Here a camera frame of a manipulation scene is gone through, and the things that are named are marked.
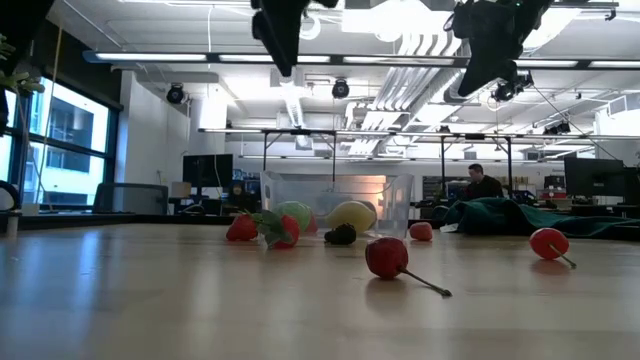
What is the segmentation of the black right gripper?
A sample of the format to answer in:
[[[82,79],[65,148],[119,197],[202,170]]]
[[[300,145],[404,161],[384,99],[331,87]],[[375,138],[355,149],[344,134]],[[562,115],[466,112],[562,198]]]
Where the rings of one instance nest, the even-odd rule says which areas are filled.
[[[467,97],[491,81],[517,78],[516,59],[526,38],[530,2],[462,1],[449,18],[449,30],[470,47],[470,60],[458,88]]]

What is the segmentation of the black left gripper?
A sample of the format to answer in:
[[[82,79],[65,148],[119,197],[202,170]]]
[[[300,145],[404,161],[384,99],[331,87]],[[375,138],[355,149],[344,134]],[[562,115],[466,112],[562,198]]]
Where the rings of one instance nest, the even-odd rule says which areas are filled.
[[[252,17],[251,33],[255,40],[261,40],[267,33],[266,25],[260,27],[259,20],[267,22],[269,34],[267,48],[276,67],[283,77],[290,77],[297,65],[302,17],[308,7],[318,3],[324,8],[335,8],[337,0],[250,0],[255,11]]]

